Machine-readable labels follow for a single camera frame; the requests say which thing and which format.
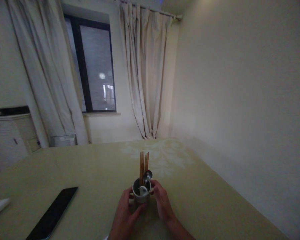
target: metal spoon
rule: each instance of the metal spoon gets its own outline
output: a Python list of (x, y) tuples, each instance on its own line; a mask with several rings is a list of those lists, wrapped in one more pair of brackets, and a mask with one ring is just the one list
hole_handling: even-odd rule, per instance
[(145, 181), (145, 184), (147, 183), (147, 181), (149, 181), (152, 178), (152, 172), (150, 170), (146, 171), (143, 175), (143, 180)]

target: person's left hand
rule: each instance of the person's left hand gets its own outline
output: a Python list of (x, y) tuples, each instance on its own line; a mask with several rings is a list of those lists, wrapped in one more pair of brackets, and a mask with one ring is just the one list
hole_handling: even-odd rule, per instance
[(129, 198), (133, 198), (133, 196), (130, 193), (132, 193), (132, 187), (124, 190), (121, 195), (108, 240), (129, 239), (134, 224), (145, 208), (145, 205), (142, 204), (131, 215), (129, 211)]

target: curtain rod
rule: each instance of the curtain rod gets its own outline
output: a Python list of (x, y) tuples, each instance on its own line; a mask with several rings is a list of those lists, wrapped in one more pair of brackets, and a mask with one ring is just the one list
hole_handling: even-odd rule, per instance
[(174, 14), (171, 14), (171, 13), (167, 13), (167, 12), (163, 12), (163, 11), (157, 11), (157, 10), (154, 10), (154, 9), (151, 9), (151, 8), (147, 8), (147, 7), (143, 7), (143, 6), (140, 6), (140, 8), (149, 9), (151, 12), (158, 12), (158, 13), (160, 13), (162, 15), (173, 17), (173, 18), (177, 19), (178, 21), (182, 20), (182, 14), (180, 14), (180, 15), (174, 15)]

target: window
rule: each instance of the window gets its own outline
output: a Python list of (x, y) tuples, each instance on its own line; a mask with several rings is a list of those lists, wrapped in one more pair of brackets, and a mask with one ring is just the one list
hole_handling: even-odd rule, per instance
[(116, 112), (110, 25), (65, 15), (83, 112)]

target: person's right hand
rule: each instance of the person's right hand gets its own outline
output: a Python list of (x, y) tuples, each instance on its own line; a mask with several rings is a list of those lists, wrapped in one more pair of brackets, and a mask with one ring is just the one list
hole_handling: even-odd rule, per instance
[(167, 191), (156, 180), (150, 180), (153, 187), (154, 197), (157, 201), (157, 208), (160, 219), (167, 224), (169, 221), (176, 221), (176, 217), (172, 211)]

